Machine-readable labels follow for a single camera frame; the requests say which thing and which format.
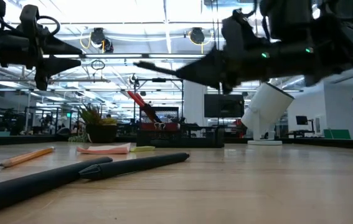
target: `table surface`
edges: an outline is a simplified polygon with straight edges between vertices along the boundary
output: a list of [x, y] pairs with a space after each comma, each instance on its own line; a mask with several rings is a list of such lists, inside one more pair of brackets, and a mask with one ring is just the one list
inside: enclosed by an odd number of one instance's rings
[[[0, 146], [0, 162], [56, 151], [0, 168], [0, 182], [100, 157], [78, 143]], [[188, 152], [187, 162], [112, 179], [78, 180], [0, 211], [3, 223], [353, 223], [353, 149], [300, 146], [158, 149], [115, 161]]]

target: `white lamp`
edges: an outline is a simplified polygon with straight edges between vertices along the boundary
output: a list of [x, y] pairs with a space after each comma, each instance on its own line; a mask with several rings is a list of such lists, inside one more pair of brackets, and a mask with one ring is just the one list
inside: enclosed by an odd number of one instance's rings
[[[283, 115], [294, 97], [269, 83], [262, 83], [251, 99], [241, 122], [253, 131], [253, 141], [248, 144], [262, 146], [279, 146], [281, 141], [275, 139], [275, 122]], [[268, 139], [261, 135], [268, 131]]]

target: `black robotic arm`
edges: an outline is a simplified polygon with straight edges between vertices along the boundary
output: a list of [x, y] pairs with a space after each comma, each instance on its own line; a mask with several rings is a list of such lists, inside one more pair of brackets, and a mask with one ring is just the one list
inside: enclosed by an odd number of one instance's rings
[[304, 75], [306, 85], [313, 85], [353, 68], [353, 0], [319, 2], [317, 19], [312, 5], [312, 0], [262, 0], [259, 7], [266, 38], [255, 36], [247, 21], [252, 13], [236, 9], [222, 21], [226, 40], [222, 50], [214, 46], [202, 59], [176, 71], [147, 62], [136, 66], [216, 89], [222, 85], [224, 94], [241, 82], [293, 75]]
[[[79, 60], [57, 58], [53, 55], [82, 54], [82, 51], [54, 37], [60, 30], [60, 24], [49, 16], [40, 16], [38, 8], [26, 5], [21, 12], [21, 24], [17, 28], [3, 21], [6, 5], [0, 0], [0, 64], [25, 65], [27, 69], [35, 67], [35, 82], [40, 90], [47, 89], [47, 82], [52, 75], [81, 65]], [[37, 24], [39, 19], [52, 19], [57, 28], [49, 32], [46, 27]]]

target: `monitor screen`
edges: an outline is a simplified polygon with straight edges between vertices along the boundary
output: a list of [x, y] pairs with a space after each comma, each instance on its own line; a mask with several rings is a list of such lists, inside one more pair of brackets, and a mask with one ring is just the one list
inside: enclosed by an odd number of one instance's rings
[[204, 95], [204, 116], [206, 118], [241, 118], [243, 115], [243, 95]]
[[296, 117], [297, 125], [308, 125], [308, 117], [307, 116], [297, 116]]

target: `pencil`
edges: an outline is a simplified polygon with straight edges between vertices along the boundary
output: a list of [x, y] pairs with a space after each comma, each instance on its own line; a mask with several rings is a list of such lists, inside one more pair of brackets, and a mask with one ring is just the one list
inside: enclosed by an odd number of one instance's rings
[[14, 165], [17, 165], [17, 164], [20, 164], [22, 162], [28, 161], [30, 159], [33, 159], [33, 158], [42, 156], [44, 154], [48, 154], [50, 152], [53, 152], [53, 150], [54, 150], [54, 147], [50, 147], [50, 148], [47, 148], [47, 149], [41, 149], [41, 150], [38, 150], [38, 151], [34, 151], [34, 152], [27, 153], [27, 154], [23, 154], [23, 155], [20, 155], [20, 156], [15, 156], [15, 157], [12, 157], [10, 159], [5, 159], [4, 161], [2, 161], [0, 163], [0, 166], [1, 167], [5, 167], [5, 168], [6, 167], [12, 167]]

